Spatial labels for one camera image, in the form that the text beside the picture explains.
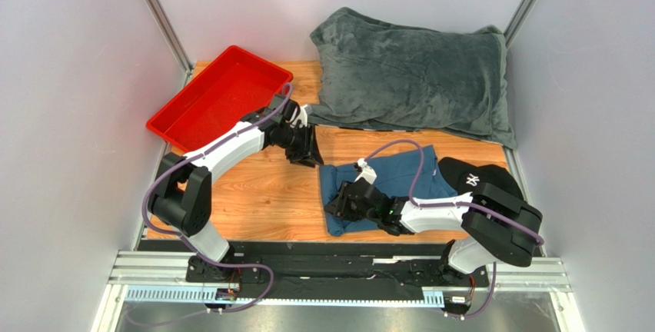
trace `pillow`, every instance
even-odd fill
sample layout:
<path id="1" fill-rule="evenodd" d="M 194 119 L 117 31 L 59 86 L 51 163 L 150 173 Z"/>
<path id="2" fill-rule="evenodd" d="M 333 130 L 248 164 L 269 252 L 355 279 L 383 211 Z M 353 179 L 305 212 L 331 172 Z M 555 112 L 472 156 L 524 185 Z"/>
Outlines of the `pillow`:
<path id="1" fill-rule="evenodd" d="M 507 116 L 505 38 L 392 25 L 341 8 L 311 40 L 323 68 L 309 122 L 346 128 L 437 128 L 516 148 Z"/>

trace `metal floor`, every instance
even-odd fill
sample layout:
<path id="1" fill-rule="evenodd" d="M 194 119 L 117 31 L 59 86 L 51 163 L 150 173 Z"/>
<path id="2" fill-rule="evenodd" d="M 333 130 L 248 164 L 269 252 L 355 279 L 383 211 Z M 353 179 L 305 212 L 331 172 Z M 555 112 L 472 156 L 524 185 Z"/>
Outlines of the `metal floor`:
<path id="1" fill-rule="evenodd" d="M 471 310 L 484 302 L 476 294 Z M 141 303 L 126 305 L 132 319 L 155 323 L 202 310 L 200 304 Z M 255 306 L 236 314 L 203 314 L 180 323 L 141 328 L 121 322 L 118 331 L 260 331 L 260 332 L 354 332 L 354 331 L 559 331 L 548 293 L 498 293 L 479 317 L 458 321 L 440 311 L 424 308 Z"/>

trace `red tray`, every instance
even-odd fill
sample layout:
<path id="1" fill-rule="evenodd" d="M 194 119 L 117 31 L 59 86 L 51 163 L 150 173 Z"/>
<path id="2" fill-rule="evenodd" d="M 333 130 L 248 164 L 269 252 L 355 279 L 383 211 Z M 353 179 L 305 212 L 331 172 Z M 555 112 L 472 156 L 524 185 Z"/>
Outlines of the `red tray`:
<path id="1" fill-rule="evenodd" d="M 202 148 L 265 107 L 292 73 L 238 46 L 223 51 L 154 115 L 148 129 L 182 151 Z"/>

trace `wooden table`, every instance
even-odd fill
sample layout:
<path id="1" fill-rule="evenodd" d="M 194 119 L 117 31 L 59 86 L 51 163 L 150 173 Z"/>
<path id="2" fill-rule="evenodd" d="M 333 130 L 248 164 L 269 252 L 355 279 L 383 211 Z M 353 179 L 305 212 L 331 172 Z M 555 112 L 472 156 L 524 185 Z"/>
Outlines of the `wooden table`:
<path id="1" fill-rule="evenodd" d="M 292 98 L 298 104 L 318 102 L 321 66 L 317 61 L 275 63 L 294 74 Z M 198 62 L 195 75 L 208 64 Z M 421 145 L 432 144 L 439 158 L 448 156 L 474 165 L 507 167 L 500 145 L 439 131 L 373 132 L 317 127 L 318 147 L 325 164 L 353 163 L 398 138 L 412 138 Z M 415 147 L 397 144 L 379 156 L 411 149 Z M 325 225 L 318 169 L 289 164 L 284 149 L 275 147 L 244 159 L 216 181 L 212 190 L 211 222 L 228 240 L 447 242 L 466 237 L 459 231 L 427 231 L 394 237 L 381 230 L 333 237 Z M 157 218 L 154 223 L 165 227 Z M 147 237 L 167 236 L 149 231 Z"/>

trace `cap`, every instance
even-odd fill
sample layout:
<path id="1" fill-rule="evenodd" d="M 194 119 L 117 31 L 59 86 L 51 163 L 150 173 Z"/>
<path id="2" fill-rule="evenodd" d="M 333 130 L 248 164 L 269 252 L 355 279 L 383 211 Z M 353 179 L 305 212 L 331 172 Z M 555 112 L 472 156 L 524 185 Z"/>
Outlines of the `cap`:
<path id="1" fill-rule="evenodd" d="M 458 194 L 471 192 L 480 183 L 486 182 L 521 200 L 524 199 L 518 183 L 510 172 L 495 164 L 476 167 L 465 161 L 446 157 L 439 161 L 439 171 Z"/>

